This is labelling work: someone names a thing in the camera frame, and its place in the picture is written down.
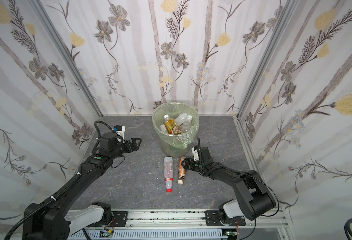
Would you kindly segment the orange drink bottle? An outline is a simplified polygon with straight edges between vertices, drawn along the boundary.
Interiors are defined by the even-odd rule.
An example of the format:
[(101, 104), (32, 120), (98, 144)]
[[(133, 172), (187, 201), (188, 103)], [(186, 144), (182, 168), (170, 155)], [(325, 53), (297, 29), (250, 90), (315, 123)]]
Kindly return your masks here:
[(170, 135), (180, 135), (182, 131), (169, 115), (164, 115), (165, 126), (167, 128), (168, 134)]

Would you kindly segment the white bottle red cap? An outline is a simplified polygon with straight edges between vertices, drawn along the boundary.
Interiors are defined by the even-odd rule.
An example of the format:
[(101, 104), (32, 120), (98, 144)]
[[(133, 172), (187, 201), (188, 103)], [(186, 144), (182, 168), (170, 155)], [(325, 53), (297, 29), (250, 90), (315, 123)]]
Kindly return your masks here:
[(175, 123), (178, 127), (182, 126), (186, 121), (188, 115), (186, 113), (181, 113), (177, 118), (175, 118)]

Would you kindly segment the small clear bottle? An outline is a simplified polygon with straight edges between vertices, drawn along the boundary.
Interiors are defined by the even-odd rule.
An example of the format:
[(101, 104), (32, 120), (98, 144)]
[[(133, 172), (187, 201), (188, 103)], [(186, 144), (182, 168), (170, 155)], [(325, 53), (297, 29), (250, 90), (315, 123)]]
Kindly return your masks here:
[(192, 119), (193, 117), (188, 115), (185, 122), (182, 125), (182, 133), (187, 133), (192, 127)]

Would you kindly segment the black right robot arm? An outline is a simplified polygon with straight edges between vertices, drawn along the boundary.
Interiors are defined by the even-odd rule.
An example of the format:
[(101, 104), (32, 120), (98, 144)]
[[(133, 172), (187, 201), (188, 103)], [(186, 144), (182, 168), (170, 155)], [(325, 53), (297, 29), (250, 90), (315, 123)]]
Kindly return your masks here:
[(236, 171), (215, 162), (209, 148), (202, 147), (200, 138), (193, 147), (193, 158), (186, 158), (182, 166), (204, 178), (223, 182), (233, 188), (238, 206), (248, 220), (255, 220), (277, 206), (276, 196), (258, 172)]

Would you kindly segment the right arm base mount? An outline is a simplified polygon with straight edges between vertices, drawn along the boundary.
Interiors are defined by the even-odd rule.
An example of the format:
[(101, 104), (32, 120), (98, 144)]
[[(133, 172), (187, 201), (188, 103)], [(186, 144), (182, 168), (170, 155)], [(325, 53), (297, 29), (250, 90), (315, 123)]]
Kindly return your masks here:
[(231, 200), (220, 205), (217, 210), (205, 211), (208, 227), (242, 227), (246, 225), (237, 200)]

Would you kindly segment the clear bottle red label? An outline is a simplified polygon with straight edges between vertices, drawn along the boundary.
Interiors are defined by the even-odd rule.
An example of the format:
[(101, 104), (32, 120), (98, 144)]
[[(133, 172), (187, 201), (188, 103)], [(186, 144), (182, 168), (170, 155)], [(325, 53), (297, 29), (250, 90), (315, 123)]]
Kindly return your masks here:
[(172, 157), (165, 157), (164, 158), (164, 177), (165, 177), (165, 184), (166, 184), (166, 191), (167, 193), (172, 192), (172, 185), (173, 185), (173, 158)]

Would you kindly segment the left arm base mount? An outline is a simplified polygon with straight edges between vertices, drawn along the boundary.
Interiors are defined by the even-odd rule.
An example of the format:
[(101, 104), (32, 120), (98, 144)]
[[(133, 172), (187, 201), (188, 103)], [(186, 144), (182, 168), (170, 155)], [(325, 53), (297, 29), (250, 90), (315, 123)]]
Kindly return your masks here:
[(105, 204), (101, 202), (94, 202), (92, 206), (102, 207), (104, 213), (100, 221), (92, 223), (87, 227), (103, 227), (103, 228), (116, 228), (125, 227), (128, 219), (128, 211), (117, 211), (112, 210), (110, 204)]

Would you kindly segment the white label yellow V bottle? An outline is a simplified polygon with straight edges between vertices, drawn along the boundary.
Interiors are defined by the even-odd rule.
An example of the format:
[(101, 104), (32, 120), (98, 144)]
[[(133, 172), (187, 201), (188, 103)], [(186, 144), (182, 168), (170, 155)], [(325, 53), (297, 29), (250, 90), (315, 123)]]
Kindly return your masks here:
[(167, 131), (167, 128), (165, 125), (160, 125), (160, 129), (161, 129), (162, 133), (168, 134), (168, 131)]

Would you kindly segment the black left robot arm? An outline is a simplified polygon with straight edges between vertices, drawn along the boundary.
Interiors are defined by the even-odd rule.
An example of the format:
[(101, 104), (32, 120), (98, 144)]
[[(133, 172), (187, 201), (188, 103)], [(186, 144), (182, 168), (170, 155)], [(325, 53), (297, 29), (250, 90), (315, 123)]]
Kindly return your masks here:
[(103, 134), (95, 144), (91, 156), (82, 163), (78, 172), (51, 197), (40, 204), (31, 204), (24, 212), (22, 238), (24, 240), (66, 240), (76, 233), (72, 220), (65, 216), (75, 201), (108, 168), (114, 159), (136, 152), (141, 138), (124, 140), (117, 133)]

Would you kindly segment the brown label milk tea bottle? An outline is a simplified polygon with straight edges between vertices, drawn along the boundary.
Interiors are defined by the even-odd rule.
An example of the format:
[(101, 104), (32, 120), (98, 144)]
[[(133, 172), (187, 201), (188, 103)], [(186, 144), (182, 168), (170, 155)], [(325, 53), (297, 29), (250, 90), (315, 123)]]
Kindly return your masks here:
[(179, 160), (179, 176), (178, 176), (178, 184), (179, 185), (183, 185), (184, 184), (184, 180), (185, 180), (185, 176), (187, 171), (185, 170), (185, 168), (182, 166), (182, 162), (186, 159), (186, 157), (181, 157)]

